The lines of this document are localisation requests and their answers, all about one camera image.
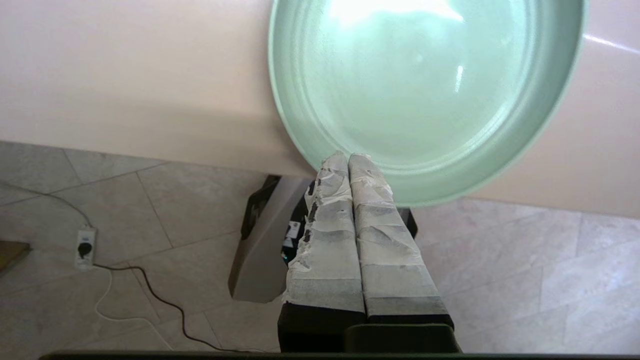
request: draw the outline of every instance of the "black plastic part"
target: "black plastic part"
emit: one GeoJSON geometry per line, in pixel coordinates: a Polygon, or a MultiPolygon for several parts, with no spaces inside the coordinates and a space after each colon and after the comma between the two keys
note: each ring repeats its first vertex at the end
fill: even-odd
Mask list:
{"type": "Polygon", "coordinates": [[[409,217],[404,222],[407,230],[411,234],[411,237],[415,239],[415,235],[418,233],[418,224],[415,223],[415,219],[413,218],[413,212],[409,210],[409,217]]]}
{"type": "Polygon", "coordinates": [[[441,323],[426,325],[363,324],[345,332],[346,352],[456,353],[460,347],[453,329],[441,323]]]}
{"type": "Polygon", "coordinates": [[[428,314],[428,315],[373,315],[367,319],[368,323],[378,324],[443,324],[455,329],[453,320],[449,314],[428,314]]]}
{"type": "Polygon", "coordinates": [[[300,198],[298,205],[293,209],[293,213],[291,214],[291,221],[299,222],[300,228],[298,229],[298,236],[295,239],[291,239],[293,247],[282,246],[282,259],[285,264],[289,264],[293,258],[296,257],[298,253],[298,244],[300,239],[305,234],[305,225],[307,221],[305,220],[305,216],[307,215],[307,203],[305,202],[305,197],[300,198]]]}
{"type": "Polygon", "coordinates": [[[309,185],[309,189],[307,189],[307,195],[309,196],[313,195],[315,189],[316,189],[316,181],[312,181],[311,184],[309,185]]]}
{"type": "Polygon", "coordinates": [[[358,311],[285,303],[278,319],[282,352],[343,352],[346,329],[365,323],[358,311]]]}
{"type": "Polygon", "coordinates": [[[80,258],[84,259],[84,256],[89,254],[92,249],[93,246],[91,246],[90,243],[80,243],[80,245],[78,245],[78,254],[80,255],[80,258]]]}
{"type": "Polygon", "coordinates": [[[269,175],[264,180],[262,188],[249,196],[246,202],[246,208],[244,209],[242,227],[240,228],[240,240],[248,238],[249,234],[251,234],[251,230],[256,221],[258,221],[260,213],[262,213],[264,206],[267,204],[279,181],[280,176],[269,175]]]}
{"type": "Polygon", "coordinates": [[[580,354],[357,354],[357,353],[334,353],[334,354],[300,354],[300,353],[233,353],[233,352],[152,352],[152,351],[65,351],[55,354],[44,355],[40,360],[336,360],[336,359],[361,359],[361,360],[420,360],[420,359],[473,359],[473,360],[639,360],[637,355],[580,355],[580,354]]]}

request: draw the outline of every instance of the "white cable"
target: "white cable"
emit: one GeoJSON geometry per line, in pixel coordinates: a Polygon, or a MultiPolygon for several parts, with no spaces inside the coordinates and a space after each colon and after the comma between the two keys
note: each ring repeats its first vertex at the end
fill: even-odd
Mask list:
{"type": "Polygon", "coordinates": [[[160,335],[160,332],[156,329],[154,324],[152,324],[146,318],[140,318],[140,317],[134,317],[134,318],[112,318],[112,317],[106,316],[105,314],[101,313],[100,310],[98,310],[98,307],[100,306],[100,303],[104,300],[104,298],[107,296],[109,291],[111,291],[111,285],[113,285],[113,275],[111,274],[111,271],[107,270],[107,269],[103,269],[103,270],[105,270],[106,272],[109,273],[109,286],[107,286],[107,290],[104,292],[104,294],[102,294],[100,300],[98,300],[98,302],[95,303],[95,306],[93,307],[93,310],[95,310],[95,313],[98,314],[99,317],[101,317],[101,318],[103,318],[105,320],[112,321],[112,322],[127,322],[127,321],[131,321],[131,320],[142,320],[142,321],[146,322],[147,324],[149,324],[149,326],[151,326],[151,329],[153,329],[156,332],[156,334],[160,337],[160,340],[162,340],[162,342],[166,345],[166,347],[169,348],[169,350],[173,350],[171,345],[169,345],[169,343],[166,342],[166,340],[162,337],[162,335],[160,335]]]}

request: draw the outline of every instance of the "power cord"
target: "power cord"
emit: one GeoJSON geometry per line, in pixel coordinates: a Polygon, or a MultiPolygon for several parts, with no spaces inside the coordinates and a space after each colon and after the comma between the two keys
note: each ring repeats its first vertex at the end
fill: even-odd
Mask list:
{"type": "Polygon", "coordinates": [[[95,303],[95,306],[93,307],[93,310],[95,311],[95,313],[98,314],[99,317],[101,317],[101,318],[103,318],[105,320],[112,321],[112,322],[127,322],[127,321],[131,321],[131,320],[142,320],[142,321],[146,322],[149,326],[151,326],[151,329],[153,329],[156,332],[158,337],[160,337],[160,340],[162,340],[162,342],[166,345],[166,347],[169,348],[169,350],[173,350],[173,347],[171,345],[169,345],[169,343],[164,339],[164,337],[160,334],[158,329],[156,329],[155,325],[152,324],[146,318],[138,318],[138,317],[136,317],[136,318],[112,318],[112,317],[107,316],[107,315],[105,315],[105,314],[100,312],[100,310],[99,310],[100,303],[104,300],[105,297],[107,297],[107,294],[111,291],[111,286],[113,285],[113,275],[111,274],[111,271],[106,270],[106,272],[109,273],[109,286],[107,286],[107,290],[105,290],[104,294],[102,294],[102,296],[100,297],[100,300],[98,300],[98,302],[95,303]]]}
{"type": "Polygon", "coordinates": [[[204,340],[200,340],[200,339],[196,339],[192,336],[190,336],[189,334],[187,334],[186,330],[185,330],[185,326],[184,326],[184,310],[182,310],[182,308],[172,302],[168,302],[165,299],[162,299],[161,297],[159,297],[156,292],[153,290],[153,288],[151,288],[151,284],[149,283],[149,278],[147,277],[147,273],[145,271],[145,269],[141,268],[140,266],[127,266],[124,268],[112,268],[110,266],[104,266],[104,265],[98,265],[98,264],[93,264],[95,267],[97,268],[103,268],[106,270],[111,270],[111,271],[124,271],[124,270],[139,270],[142,273],[142,276],[145,278],[145,283],[147,284],[147,288],[149,289],[149,292],[151,293],[151,295],[153,295],[158,301],[167,304],[169,306],[172,306],[176,309],[178,309],[178,311],[180,311],[180,318],[182,320],[182,334],[184,335],[185,338],[189,339],[189,340],[193,340],[193,341],[197,341],[199,343],[203,343],[205,345],[209,345],[210,347],[218,350],[218,351],[231,351],[231,352],[250,352],[248,350],[232,350],[232,349],[226,349],[226,348],[219,348],[216,347],[212,344],[210,344],[207,341],[204,340]]]}
{"type": "MultiPolygon", "coordinates": [[[[16,189],[16,190],[20,190],[20,191],[23,191],[23,192],[33,193],[33,194],[36,194],[36,195],[39,195],[39,196],[49,197],[49,198],[55,199],[55,200],[57,200],[57,201],[60,201],[61,203],[63,203],[63,204],[65,204],[65,205],[67,205],[68,207],[70,207],[71,209],[75,210],[77,213],[79,213],[80,215],[82,215],[82,217],[84,218],[84,222],[86,223],[86,225],[87,225],[87,226],[89,226],[89,227],[93,227],[93,224],[91,223],[91,220],[89,219],[89,216],[87,216],[87,214],[86,214],[86,213],[84,213],[84,211],[80,210],[77,206],[73,205],[73,204],[72,204],[72,203],[70,203],[69,201],[67,201],[67,200],[65,200],[65,199],[63,199],[63,198],[61,198],[61,197],[59,197],[59,196],[56,196],[56,195],[53,195],[53,194],[50,194],[50,193],[42,193],[42,192],[38,192],[38,191],[35,191],[35,190],[31,190],[31,189],[23,188],[23,187],[21,187],[21,186],[17,186],[17,185],[11,184],[11,183],[7,183],[7,182],[6,182],[6,181],[4,181],[4,180],[0,180],[0,185],[5,186],[5,187],[8,187],[8,188],[13,188],[13,189],[16,189]]],[[[108,317],[108,316],[106,316],[106,315],[102,314],[102,313],[98,310],[98,306],[100,305],[100,303],[102,302],[102,300],[103,300],[103,299],[107,296],[107,294],[111,291],[111,285],[112,285],[112,283],[113,283],[113,276],[111,275],[111,272],[113,272],[113,271],[124,271],[124,270],[134,270],[134,269],[135,269],[135,270],[139,270],[139,271],[142,273],[142,276],[144,276],[144,278],[145,278],[145,283],[147,284],[147,288],[149,289],[149,292],[151,293],[151,295],[153,295],[153,296],[154,296],[157,300],[159,300],[160,302],[162,302],[162,303],[164,303],[164,304],[167,304],[167,305],[169,305],[169,306],[172,306],[172,307],[174,307],[174,308],[178,309],[178,311],[180,311],[180,317],[181,317],[181,320],[182,320],[182,334],[183,334],[187,339],[189,339],[189,340],[191,340],[191,341],[197,341],[197,342],[199,342],[199,343],[203,343],[203,344],[208,345],[208,346],[210,346],[211,348],[213,348],[213,349],[215,349],[215,350],[218,350],[218,351],[229,351],[229,352],[264,352],[264,351],[262,351],[262,350],[255,350],[255,349],[235,350],[235,349],[228,349],[228,348],[220,348],[220,347],[216,347],[216,346],[214,346],[214,345],[212,345],[212,344],[210,344],[210,343],[208,343],[208,342],[206,342],[206,341],[204,341],[204,340],[200,340],[200,339],[197,339],[197,338],[194,338],[194,337],[192,337],[192,336],[188,335],[188,334],[187,334],[187,331],[185,330],[185,326],[184,326],[184,310],[182,310],[182,308],[181,308],[180,306],[178,306],[178,305],[176,305],[176,304],[173,304],[173,303],[171,303],[171,302],[168,302],[167,300],[162,299],[161,297],[159,297],[159,296],[158,296],[158,295],[153,291],[153,289],[151,288],[151,284],[149,283],[149,279],[148,279],[148,277],[147,277],[147,273],[145,272],[145,269],[141,268],[140,266],[127,266],[127,267],[125,267],[125,268],[112,268],[112,267],[110,267],[110,266],[104,266],[104,265],[98,265],[98,264],[93,264],[93,266],[94,266],[94,267],[97,267],[97,268],[103,268],[103,269],[109,270],[109,286],[107,287],[107,290],[104,292],[104,294],[102,295],[102,297],[100,298],[100,300],[98,300],[98,302],[97,302],[97,303],[95,304],[95,306],[94,306],[94,310],[95,310],[95,312],[96,312],[100,317],[102,317],[102,318],[104,318],[104,319],[107,319],[107,320],[116,321],[116,322],[123,322],[123,321],[129,321],[129,320],[144,320],[144,321],[146,321],[146,322],[151,326],[151,328],[156,332],[156,334],[157,334],[157,335],[162,339],[163,343],[164,343],[164,344],[165,344],[169,349],[173,350],[173,348],[171,347],[171,345],[169,345],[169,343],[168,343],[168,342],[167,342],[167,341],[162,337],[162,335],[160,335],[160,332],[158,332],[158,330],[156,329],[156,327],[155,327],[155,326],[154,326],[154,325],[153,325],[153,324],[152,324],[148,319],[146,319],[146,318],[139,318],[139,317],[138,317],[138,318],[122,318],[122,319],[121,319],[121,318],[110,318],[110,317],[108,317]]]]}

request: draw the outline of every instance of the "power strip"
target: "power strip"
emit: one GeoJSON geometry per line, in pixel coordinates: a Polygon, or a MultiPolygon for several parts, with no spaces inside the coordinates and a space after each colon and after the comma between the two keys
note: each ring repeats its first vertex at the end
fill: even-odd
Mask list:
{"type": "Polygon", "coordinates": [[[93,253],[95,253],[96,229],[86,227],[78,230],[76,246],[76,268],[89,270],[93,268],[93,253]]]}

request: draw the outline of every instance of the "black cable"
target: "black cable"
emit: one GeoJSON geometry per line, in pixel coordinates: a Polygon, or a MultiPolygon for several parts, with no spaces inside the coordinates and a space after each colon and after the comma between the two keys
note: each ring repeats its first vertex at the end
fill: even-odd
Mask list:
{"type": "Polygon", "coordinates": [[[168,302],[165,299],[162,299],[161,297],[159,297],[154,290],[151,288],[151,284],[149,283],[149,278],[147,277],[147,273],[145,272],[145,269],[141,268],[140,266],[127,266],[125,268],[112,268],[109,266],[104,266],[104,265],[98,265],[98,264],[93,264],[94,266],[98,267],[98,268],[103,268],[103,269],[107,269],[107,270],[111,270],[111,271],[122,271],[122,270],[140,270],[140,272],[142,273],[142,276],[144,276],[145,278],[145,283],[147,284],[147,288],[149,289],[149,292],[151,292],[151,295],[153,295],[156,299],[158,299],[159,301],[161,301],[164,304],[167,304],[169,306],[173,306],[176,309],[178,309],[178,311],[180,311],[180,317],[182,318],[182,333],[183,335],[189,339],[189,340],[193,340],[193,341],[197,341],[199,343],[203,343],[205,345],[209,345],[210,347],[218,350],[218,351],[231,351],[231,352],[250,352],[250,351],[245,351],[245,350],[234,350],[234,349],[229,349],[229,348],[219,348],[219,347],[215,347],[214,345],[211,345],[210,343],[204,341],[204,340],[200,340],[200,339],[196,339],[192,336],[190,336],[189,334],[187,334],[187,331],[184,328],[184,310],[182,310],[182,308],[176,304],[173,304],[171,302],[168,302]]]}
{"type": "MultiPolygon", "coordinates": [[[[85,214],[84,211],[80,210],[77,206],[73,205],[69,201],[67,201],[67,200],[65,200],[65,199],[63,199],[63,198],[61,198],[59,196],[55,196],[55,195],[52,195],[50,193],[42,193],[42,192],[37,192],[35,190],[23,188],[21,186],[17,186],[17,185],[11,184],[11,183],[7,183],[4,180],[0,180],[0,185],[6,186],[8,188],[14,188],[14,189],[17,189],[17,190],[21,190],[23,192],[30,192],[30,193],[34,193],[36,195],[40,195],[40,196],[44,196],[44,197],[51,197],[53,199],[56,199],[56,200],[64,203],[68,207],[72,208],[73,210],[78,212],[80,215],[82,215],[82,217],[84,218],[84,221],[86,222],[86,225],[88,225],[90,227],[93,227],[93,224],[91,224],[91,220],[89,220],[89,216],[87,216],[87,214],[85,214]]],[[[176,304],[172,304],[171,302],[168,302],[167,300],[162,299],[161,297],[159,297],[154,292],[154,290],[151,288],[151,284],[149,283],[149,279],[147,277],[147,273],[145,272],[145,269],[141,268],[140,266],[128,266],[126,268],[111,268],[109,266],[104,266],[104,265],[98,265],[98,264],[93,264],[93,265],[98,267],[98,268],[103,268],[103,269],[107,269],[107,270],[110,270],[110,271],[122,271],[122,270],[134,270],[134,269],[140,270],[140,272],[142,272],[142,276],[144,276],[144,278],[145,278],[145,282],[147,283],[147,288],[149,289],[149,292],[151,292],[151,295],[153,295],[159,301],[161,301],[161,302],[163,302],[163,303],[165,303],[165,304],[167,304],[169,306],[173,306],[176,309],[178,309],[178,311],[180,311],[180,317],[182,318],[182,333],[187,339],[192,340],[192,341],[197,341],[197,342],[203,343],[205,345],[209,345],[210,347],[212,347],[212,348],[214,348],[214,349],[216,349],[218,351],[250,352],[250,351],[245,351],[245,350],[233,350],[233,349],[230,349],[230,348],[215,347],[215,346],[211,345],[210,343],[208,343],[208,342],[206,342],[204,340],[196,339],[196,338],[190,336],[189,334],[187,334],[187,331],[184,328],[184,311],[182,310],[182,308],[180,306],[176,305],[176,304]]]]}

